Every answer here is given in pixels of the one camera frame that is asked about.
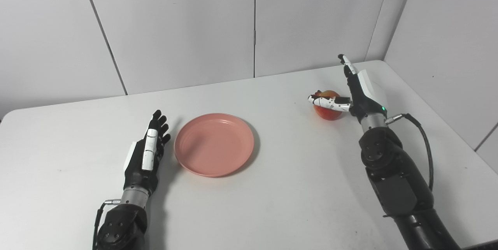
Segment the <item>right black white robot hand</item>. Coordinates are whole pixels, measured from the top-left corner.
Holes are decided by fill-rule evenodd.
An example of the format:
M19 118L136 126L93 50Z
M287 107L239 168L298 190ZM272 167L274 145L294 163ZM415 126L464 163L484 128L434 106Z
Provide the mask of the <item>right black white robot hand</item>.
M350 112L360 123L370 114L380 114L387 118L386 94L375 82L375 76L366 69L358 70L344 54L339 54L338 58L344 65L344 75L351 97L313 94L308 97L308 101L320 108Z

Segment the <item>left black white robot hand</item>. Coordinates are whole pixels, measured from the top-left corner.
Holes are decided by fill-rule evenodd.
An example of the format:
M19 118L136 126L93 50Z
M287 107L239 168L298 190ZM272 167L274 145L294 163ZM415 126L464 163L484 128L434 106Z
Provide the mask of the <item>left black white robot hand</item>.
M156 110L144 137L133 142L126 158L123 188L141 187L152 195L158 186L157 172L164 156L164 146L171 139L167 117Z

